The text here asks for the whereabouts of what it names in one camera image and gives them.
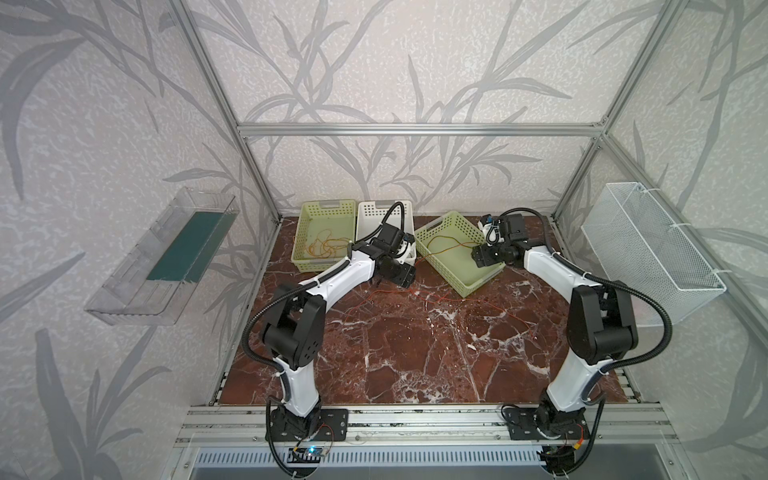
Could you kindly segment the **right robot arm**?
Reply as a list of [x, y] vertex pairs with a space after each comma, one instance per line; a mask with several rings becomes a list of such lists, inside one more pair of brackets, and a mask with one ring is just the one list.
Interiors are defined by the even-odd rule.
[[594, 387], [607, 368], [638, 343], [631, 295], [605, 281], [590, 280], [552, 245], [548, 233], [529, 237], [523, 209], [484, 215], [483, 239], [472, 249], [479, 267], [505, 264], [539, 277], [568, 301], [568, 353], [555, 379], [544, 390], [536, 411], [541, 429], [574, 423], [593, 400]]

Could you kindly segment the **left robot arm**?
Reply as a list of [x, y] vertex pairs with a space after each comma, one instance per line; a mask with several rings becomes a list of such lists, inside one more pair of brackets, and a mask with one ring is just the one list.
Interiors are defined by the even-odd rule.
[[264, 320], [261, 340], [283, 386], [282, 406], [291, 417], [308, 420], [321, 408], [314, 361], [324, 339], [326, 313], [358, 285], [376, 276], [404, 289], [413, 283], [415, 266], [406, 261], [413, 234], [388, 223], [348, 244], [345, 255], [321, 274], [296, 285], [283, 285], [257, 315]]

